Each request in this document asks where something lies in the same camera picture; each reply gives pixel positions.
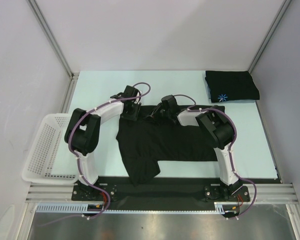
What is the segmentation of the right vertical aluminium post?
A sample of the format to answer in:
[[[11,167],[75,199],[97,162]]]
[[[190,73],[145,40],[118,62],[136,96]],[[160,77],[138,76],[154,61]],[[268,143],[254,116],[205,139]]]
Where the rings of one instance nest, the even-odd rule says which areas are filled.
[[[272,21],[268,31],[266,32],[265,37],[263,38],[261,45],[259,46],[256,54],[254,55],[252,62],[248,67],[248,72],[251,74],[255,67],[257,66],[259,60],[261,59],[263,53],[265,52],[267,46],[269,45],[272,37],[274,36],[277,28],[279,27],[282,19],[285,16],[285,13],[288,11],[290,5],[292,4],[293,0],[284,0],[282,5],[280,6],[277,14],[275,15],[274,20]]]

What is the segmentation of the left vertical aluminium post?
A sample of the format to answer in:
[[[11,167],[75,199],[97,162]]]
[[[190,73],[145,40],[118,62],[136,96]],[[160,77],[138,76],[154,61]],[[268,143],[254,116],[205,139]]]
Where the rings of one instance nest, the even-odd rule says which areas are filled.
[[[63,70],[66,72],[66,75],[72,79],[74,73],[72,72],[68,61],[55,37],[53,34],[48,21],[46,20],[39,4],[36,0],[27,0],[27,4],[29,5],[34,17],[36,18],[43,34],[45,35],[46,39],[48,40],[53,52],[55,53],[59,63],[61,64]]]

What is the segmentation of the aluminium frame rail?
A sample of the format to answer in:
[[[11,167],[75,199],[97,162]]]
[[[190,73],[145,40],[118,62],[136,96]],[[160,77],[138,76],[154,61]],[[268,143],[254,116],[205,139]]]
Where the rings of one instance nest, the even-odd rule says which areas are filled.
[[[234,196],[225,196],[219,185],[204,186],[202,184],[148,184],[133,187],[130,184],[101,184],[109,194],[112,202],[126,198],[138,199],[190,199],[211,202],[227,202],[242,199],[244,203],[255,200],[256,204],[297,204],[298,198],[291,184],[251,184],[244,185]],[[100,191],[73,185],[31,184],[25,201],[27,203],[68,203],[96,202],[103,199]]]

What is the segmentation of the vertical aluminium post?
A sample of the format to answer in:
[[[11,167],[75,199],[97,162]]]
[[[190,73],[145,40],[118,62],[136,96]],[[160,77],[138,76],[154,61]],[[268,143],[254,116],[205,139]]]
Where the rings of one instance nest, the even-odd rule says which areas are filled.
[[[46,39],[48,40],[53,52],[55,53],[59,63],[61,64],[63,70],[66,72],[66,75],[72,79],[74,73],[72,72],[68,61],[55,37],[53,34],[48,21],[46,20],[39,4],[36,0],[27,0],[27,4],[29,5],[34,17],[36,18],[43,34],[45,35]]]
[[[252,62],[248,67],[248,72],[251,74],[255,67],[257,66],[259,60],[261,59],[263,53],[265,52],[267,46],[269,45],[272,37],[274,36],[277,28],[279,27],[282,19],[285,16],[285,13],[288,11],[290,5],[292,4],[293,0],[284,0],[282,5],[280,6],[277,14],[275,15],[274,20],[272,21],[268,31],[266,32],[265,37],[263,38],[261,45],[259,46],[256,54],[254,55]]]

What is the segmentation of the white plastic basket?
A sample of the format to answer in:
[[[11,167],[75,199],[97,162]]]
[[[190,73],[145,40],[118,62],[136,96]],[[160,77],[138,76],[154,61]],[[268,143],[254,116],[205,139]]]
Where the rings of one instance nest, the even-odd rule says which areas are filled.
[[[52,113],[42,119],[22,170],[24,181],[70,185],[78,180],[77,162],[64,140],[70,118],[68,113]]]

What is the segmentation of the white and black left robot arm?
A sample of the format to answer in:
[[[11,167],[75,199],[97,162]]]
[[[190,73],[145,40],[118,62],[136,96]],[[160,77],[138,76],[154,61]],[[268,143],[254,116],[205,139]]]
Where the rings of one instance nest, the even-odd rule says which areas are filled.
[[[100,138],[101,125],[116,116],[136,121],[141,109],[142,92],[135,86],[126,86],[123,92],[91,110],[73,110],[65,131],[64,141],[74,154],[78,167],[78,180],[84,184],[83,194],[90,200],[100,196],[101,188],[95,184],[98,171],[94,151]]]

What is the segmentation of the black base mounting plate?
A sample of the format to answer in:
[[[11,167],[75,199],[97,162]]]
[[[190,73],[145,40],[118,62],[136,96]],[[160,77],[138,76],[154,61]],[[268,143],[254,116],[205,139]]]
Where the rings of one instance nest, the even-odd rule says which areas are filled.
[[[155,177],[132,184],[129,177],[101,176],[94,187],[77,181],[71,200],[101,202],[110,196],[110,210],[122,211],[207,211],[216,202],[239,207],[251,200],[246,186],[231,194],[218,178]]]

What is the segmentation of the folded black t shirt with logo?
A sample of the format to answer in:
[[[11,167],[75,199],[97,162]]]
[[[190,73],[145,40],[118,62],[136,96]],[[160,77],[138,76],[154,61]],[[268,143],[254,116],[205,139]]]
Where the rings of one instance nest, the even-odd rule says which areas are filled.
[[[207,70],[205,81],[213,103],[260,99],[260,92],[248,71]]]

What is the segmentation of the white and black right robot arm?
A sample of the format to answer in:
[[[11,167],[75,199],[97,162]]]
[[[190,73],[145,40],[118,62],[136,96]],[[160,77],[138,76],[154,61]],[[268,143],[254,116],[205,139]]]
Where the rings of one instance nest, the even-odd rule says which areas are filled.
[[[198,109],[195,109],[195,105],[181,108],[174,95],[163,97],[150,116],[180,126],[199,127],[205,142],[214,149],[217,157],[219,178],[223,184],[221,196],[227,201],[238,196],[242,182],[237,176],[232,149],[237,130],[229,116],[217,109],[216,105]]]

